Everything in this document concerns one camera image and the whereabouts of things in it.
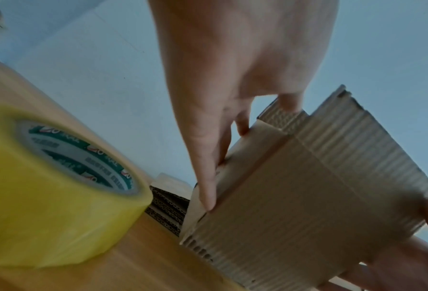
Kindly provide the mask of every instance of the yellow tape roll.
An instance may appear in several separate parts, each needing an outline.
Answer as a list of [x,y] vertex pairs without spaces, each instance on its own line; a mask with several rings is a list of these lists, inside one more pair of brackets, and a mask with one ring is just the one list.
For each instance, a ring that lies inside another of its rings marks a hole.
[[0,105],[0,265],[83,262],[117,243],[151,201],[114,157]]

